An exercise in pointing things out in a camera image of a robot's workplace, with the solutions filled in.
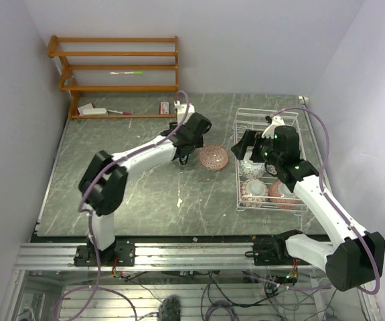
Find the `black leaf pattern bowl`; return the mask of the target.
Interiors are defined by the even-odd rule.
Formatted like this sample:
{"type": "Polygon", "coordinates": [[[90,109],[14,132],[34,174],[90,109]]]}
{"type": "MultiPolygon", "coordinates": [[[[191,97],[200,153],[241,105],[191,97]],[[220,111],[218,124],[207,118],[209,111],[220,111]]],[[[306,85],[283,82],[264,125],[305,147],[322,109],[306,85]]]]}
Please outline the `black leaf pattern bowl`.
{"type": "Polygon", "coordinates": [[[239,162],[240,175],[247,179],[261,178],[265,173],[265,167],[262,163],[253,163],[249,160],[241,160],[239,162]]]}

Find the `red drop pattern bowl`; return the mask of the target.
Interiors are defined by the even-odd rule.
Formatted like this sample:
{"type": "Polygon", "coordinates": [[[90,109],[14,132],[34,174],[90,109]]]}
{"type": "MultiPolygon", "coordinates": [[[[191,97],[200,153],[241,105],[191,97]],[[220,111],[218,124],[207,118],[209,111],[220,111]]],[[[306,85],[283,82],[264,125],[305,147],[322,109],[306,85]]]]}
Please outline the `red drop pattern bowl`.
{"type": "Polygon", "coordinates": [[[228,152],[220,145],[207,145],[199,153],[201,165],[209,171],[221,171],[229,163],[228,152]]]}

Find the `brown flower grid bowl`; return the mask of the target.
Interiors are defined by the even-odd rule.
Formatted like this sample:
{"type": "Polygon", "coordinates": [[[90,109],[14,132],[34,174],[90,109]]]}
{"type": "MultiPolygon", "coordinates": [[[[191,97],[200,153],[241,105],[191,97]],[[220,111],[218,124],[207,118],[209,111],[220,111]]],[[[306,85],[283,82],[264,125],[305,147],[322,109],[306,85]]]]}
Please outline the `brown flower grid bowl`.
{"type": "Polygon", "coordinates": [[[277,170],[275,166],[270,164],[265,164],[265,170],[270,176],[277,177],[277,170]]]}

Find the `white bowl red diamond outside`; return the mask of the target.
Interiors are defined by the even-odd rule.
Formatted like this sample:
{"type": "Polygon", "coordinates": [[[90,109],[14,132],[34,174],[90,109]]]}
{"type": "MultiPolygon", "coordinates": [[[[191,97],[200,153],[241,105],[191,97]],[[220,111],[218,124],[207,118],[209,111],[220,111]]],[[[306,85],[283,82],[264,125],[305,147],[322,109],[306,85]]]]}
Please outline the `white bowl red diamond outside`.
{"type": "Polygon", "coordinates": [[[262,208],[268,197],[268,187],[258,179],[247,179],[240,184],[240,205],[262,208]]]}

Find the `red diamond pattern bowl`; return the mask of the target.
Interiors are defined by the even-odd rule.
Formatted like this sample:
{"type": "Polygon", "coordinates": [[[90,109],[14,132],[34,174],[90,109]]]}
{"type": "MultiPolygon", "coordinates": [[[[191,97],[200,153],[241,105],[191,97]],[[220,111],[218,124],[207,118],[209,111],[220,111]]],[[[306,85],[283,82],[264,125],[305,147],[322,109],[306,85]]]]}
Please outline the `red diamond pattern bowl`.
{"type": "Polygon", "coordinates": [[[301,200],[291,193],[281,181],[277,181],[270,186],[268,195],[270,202],[275,203],[275,206],[279,209],[294,210],[301,204],[301,200]]]}

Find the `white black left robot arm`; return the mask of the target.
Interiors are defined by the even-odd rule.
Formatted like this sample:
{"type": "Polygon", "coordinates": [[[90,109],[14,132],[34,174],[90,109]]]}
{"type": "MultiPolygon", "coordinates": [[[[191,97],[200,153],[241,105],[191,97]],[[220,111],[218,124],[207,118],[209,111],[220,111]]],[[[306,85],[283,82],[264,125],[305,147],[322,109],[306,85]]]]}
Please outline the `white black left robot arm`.
{"type": "Polygon", "coordinates": [[[88,240],[78,246],[74,265],[133,265],[133,253],[127,252],[127,246],[117,245],[114,234],[114,213],[123,202],[129,178],[174,160],[186,163],[195,149],[203,147],[204,134],[211,127],[205,116],[193,113],[141,146],[94,155],[78,185],[82,194],[78,210],[88,214],[88,240]]]}

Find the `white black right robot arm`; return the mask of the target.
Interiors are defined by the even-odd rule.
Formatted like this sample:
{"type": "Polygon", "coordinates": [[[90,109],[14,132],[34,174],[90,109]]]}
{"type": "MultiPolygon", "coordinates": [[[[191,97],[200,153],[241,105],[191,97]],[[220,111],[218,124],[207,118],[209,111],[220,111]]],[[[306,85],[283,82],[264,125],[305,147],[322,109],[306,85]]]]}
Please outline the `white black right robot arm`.
{"type": "Polygon", "coordinates": [[[322,181],[322,175],[301,157],[300,137],[288,125],[269,126],[264,132],[245,130],[231,148],[237,160],[251,152],[250,161],[275,167],[277,178],[298,197],[317,218],[330,242],[316,241],[300,231],[278,236],[273,257],[280,264],[295,258],[324,271],[339,291],[362,288],[374,282],[371,294],[380,289],[384,265],[385,239],[370,233],[339,204],[322,181]]]}

